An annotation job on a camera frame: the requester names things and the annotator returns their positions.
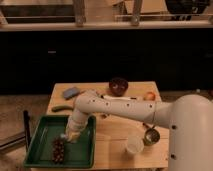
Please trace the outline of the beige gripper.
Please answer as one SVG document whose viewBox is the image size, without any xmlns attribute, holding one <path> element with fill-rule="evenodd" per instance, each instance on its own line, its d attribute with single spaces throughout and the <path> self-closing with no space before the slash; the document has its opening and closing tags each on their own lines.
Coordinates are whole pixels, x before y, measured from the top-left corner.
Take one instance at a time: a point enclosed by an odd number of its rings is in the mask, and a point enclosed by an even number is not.
<svg viewBox="0 0 213 171">
<path fill-rule="evenodd" d="M 65 133 L 66 133 L 67 141 L 70 143 L 76 143 L 81 135 L 80 130 L 72 130 L 69 127 L 66 128 Z"/>
</svg>

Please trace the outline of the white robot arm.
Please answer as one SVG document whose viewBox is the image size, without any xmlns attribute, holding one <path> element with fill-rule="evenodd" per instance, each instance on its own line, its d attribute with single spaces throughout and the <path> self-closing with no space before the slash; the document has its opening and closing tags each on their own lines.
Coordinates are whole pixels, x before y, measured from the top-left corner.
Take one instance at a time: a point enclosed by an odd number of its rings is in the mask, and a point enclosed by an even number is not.
<svg viewBox="0 0 213 171">
<path fill-rule="evenodd" d="M 167 128 L 168 171 L 213 171 L 213 103 L 203 96 L 184 95 L 174 102 L 111 100 L 87 90 L 77 96 L 68 117 L 69 141 L 79 137 L 93 113 Z"/>
</svg>

